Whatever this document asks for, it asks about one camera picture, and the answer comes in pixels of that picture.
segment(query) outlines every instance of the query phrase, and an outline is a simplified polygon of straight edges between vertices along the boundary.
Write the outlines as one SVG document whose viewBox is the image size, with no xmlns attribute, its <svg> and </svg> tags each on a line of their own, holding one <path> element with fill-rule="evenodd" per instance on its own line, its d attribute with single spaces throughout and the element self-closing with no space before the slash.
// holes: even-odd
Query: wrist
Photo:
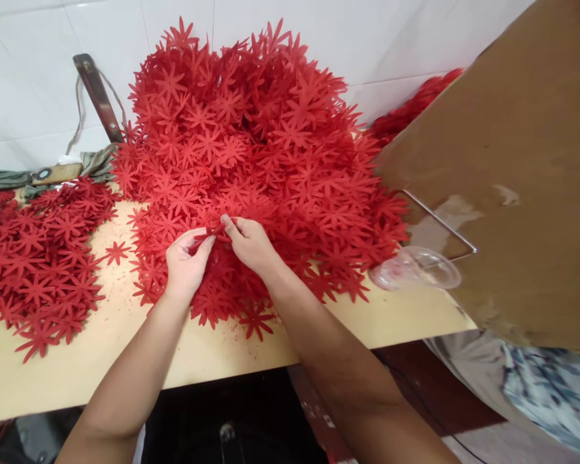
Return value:
<svg viewBox="0 0 580 464">
<path fill-rule="evenodd" d="M 292 269 L 288 267 L 284 260 L 282 260 L 280 256 L 277 256 L 277 259 L 268 263 L 266 268 L 258 274 L 264 284 L 267 287 L 271 287 L 272 285 L 276 285 L 278 282 L 284 282 L 287 280 L 288 273 L 295 276 Z"/>
<path fill-rule="evenodd" d="M 194 294 L 194 291 L 173 292 L 171 289 L 166 289 L 159 298 L 159 303 L 173 308 L 174 311 L 187 311 Z"/>
</svg>

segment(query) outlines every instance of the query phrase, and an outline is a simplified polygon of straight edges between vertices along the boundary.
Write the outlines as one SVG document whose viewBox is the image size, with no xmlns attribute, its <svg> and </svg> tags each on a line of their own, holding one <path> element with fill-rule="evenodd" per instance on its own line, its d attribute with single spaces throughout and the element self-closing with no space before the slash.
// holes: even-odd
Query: white tile wall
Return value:
<svg viewBox="0 0 580 464">
<path fill-rule="evenodd" d="M 66 154 L 67 145 L 73 137 L 73 131 L 59 132 L 27 139 L 17 139 L 15 143 L 33 161 L 35 167 L 51 166 Z M 84 129 L 78 141 L 71 148 L 71 158 L 79 161 L 82 151 L 98 151 L 110 143 L 103 127 Z"/>
<path fill-rule="evenodd" d="M 82 52 L 89 53 L 97 67 L 110 80 L 127 112 L 127 119 L 131 119 L 133 113 L 130 101 L 127 100 L 131 89 L 128 85 L 133 83 L 133 73 L 139 71 L 140 63 L 149 53 L 140 3 L 134 0 L 106 0 L 67 6 L 65 10 Z M 75 71 L 72 62 L 68 62 L 68 65 Z M 106 91 L 116 119 L 120 122 L 121 110 L 110 89 Z M 90 116 L 86 127 L 99 125 L 101 122 L 88 94 L 83 94 L 88 102 L 86 108 Z M 69 98 L 74 101 L 73 92 Z"/>
<path fill-rule="evenodd" d="M 215 0 L 217 49 L 259 32 L 267 21 L 301 33 L 307 56 L 345 77 L 348 84 L 371 82 L 374 66 L 426 0 Z"/>
<path fill-rule="evenodd" d="M 95 59 L 132 117 L 133 72 L 180 15 L 216 50 L 283 17 L 310 58 L 346 78 L 347 100 L 371 122 L 431 75 L 468 66 L 531 2 L 0 0 L 0 168 L 37 169 L 62 155 L 77 125 L 75 54 Z M 107 138 L 83 95 L 85 131 L 75 150 L 98 150 Z"/>
<path fill-rule="evenodd" d="M 14 140 L 8 140 L 0 142 L 0 169 L 30 171 L 37 169 L 37 165 Z"/>
<path fill-rule="evenodd" d="M 406 77 L 374 84 L 358 84 L 348 87 L 344 99 L 349 104 L 357 104 L 360 124 L 368 124 L 391 109 L 402 105 L 412 97 L 419 87 L 435 74 Z"/>
<path fill-rule="evenodd" d="M 219 0 L 141 0 L 148 33 L 150 51 L 156 50 L 156 45 L 170 26 L 179 27 L 179 17 L 187 27 L 193 23 L 192 34 L 201 38 L 203 45 L 208 34 L 213 40 L 213 13 Z"/>
<path fill-rule="evenodd" d="M 56 8 L 63 0 L 0 0 L 0 15 Z"/>
</svg>

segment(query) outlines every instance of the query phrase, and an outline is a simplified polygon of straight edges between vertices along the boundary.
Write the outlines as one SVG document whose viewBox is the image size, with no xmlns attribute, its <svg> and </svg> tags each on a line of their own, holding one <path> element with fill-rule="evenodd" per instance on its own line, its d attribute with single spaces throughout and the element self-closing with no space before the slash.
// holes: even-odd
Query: hand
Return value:
<svg viewBox="0 0 580 464">
<path fill-rule="evenodd" d="M 189 305 L 202 283 L 206 262 L 215 243 L 214 235 L 207 237 L 195 255 L 191 256 L 189 247 L 195 243 L 193 237 L 205 233 L 205 227 L 186 231 L 166 251 L 168 284 L 164 294 L 185 305 Z"/>
<path fill-rule="evenodd" d="M 236 220 L 235 225 L 228 215 L 221 216 L 221 221 L 226 225 L 226 234 L 232 240 L 232 248 L 243 264 L 260 277 L 275 266 L 284 264 L 259 222 L 244 218 Z"/>
</svg>

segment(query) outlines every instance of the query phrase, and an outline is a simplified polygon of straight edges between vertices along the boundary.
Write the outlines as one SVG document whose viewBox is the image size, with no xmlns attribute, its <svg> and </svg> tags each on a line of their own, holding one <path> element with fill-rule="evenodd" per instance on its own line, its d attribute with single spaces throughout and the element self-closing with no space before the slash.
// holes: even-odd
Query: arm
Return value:
<svg viewBox="0 0 580 464">
<path fill-rule="evenodd" d="M 165 382 L 215 241 L 214 236 L 207 238 L 190 256 L 193 237 L 204 232 L 188 231 L 168 248 L 165 293 L 97 387 L 67 438 L 58 464 L 131 463 L 140 429 Z"/>
<path fill-rule="evenodd" d="M 235 253 L 269 289 L 290 342 L 362 464 L 459 463 L 393 377 L 284 264 L 260 224 L 223 217 Z"/>
</svg>

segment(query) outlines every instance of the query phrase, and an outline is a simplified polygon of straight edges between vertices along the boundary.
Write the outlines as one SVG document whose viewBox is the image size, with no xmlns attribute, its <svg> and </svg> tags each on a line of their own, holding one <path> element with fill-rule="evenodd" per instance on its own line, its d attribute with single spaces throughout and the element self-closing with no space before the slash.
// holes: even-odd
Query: cardboard box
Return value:
<svg viewBox="0 0 580 464">
<path fill-rule="evenodd" d="M 451 292 L 478 326 L 580 353 L 580 0 L 534 3 L 377 164 L 479 248 Z"/>
</svg>

